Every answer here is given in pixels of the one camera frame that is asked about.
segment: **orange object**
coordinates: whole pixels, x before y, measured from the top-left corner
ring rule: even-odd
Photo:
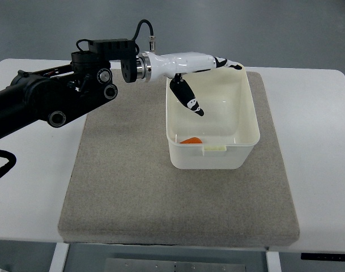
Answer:
[[[192,137],[192,138],[184,140],[180,143],[202,143],[202,141],[197,137]]]

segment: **black fingertip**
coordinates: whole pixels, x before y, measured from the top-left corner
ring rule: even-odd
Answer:
[[[203,111],[202,109],[198,110],[196,113],[197,113],[198,115],[200,115],[200,116],[203,116],[203,115],[204,115],[204,111]]]
[[[236,70],[241,70],[242,69],[242,67],[240,66],[240,65],[230,65],[229,66],[230,68],[235,68]]]

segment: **translucent plastic box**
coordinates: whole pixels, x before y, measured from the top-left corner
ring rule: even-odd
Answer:
[[[181,169],[235,169],[260,139],[246,70],[221,67],[183,78],[204,116],[185,108],[166,87],[166,133],[172,164]],[[192,137],[202,143],[182,144]]]

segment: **white table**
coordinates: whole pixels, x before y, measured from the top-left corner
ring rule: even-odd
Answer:
[[[0,90],[19,69],[69,62],[4,60]],[[301,229],[297,242],[270,250],[345,253],[344,75],[335,70],[247,71],[262,75]],[[37,121],[0,140],[0,149],[18,158],[0,180],[0,239],[62,242],[57,225],[85,120],[60,129]]]

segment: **gray felt pad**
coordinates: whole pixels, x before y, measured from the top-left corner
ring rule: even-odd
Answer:
[[[165,79],[123,81],[88,114],[59,222],[66,242],[220,247],[290,245],[299,225],[261,76],[248,72],[261,138],[235,170],[169,158]]]

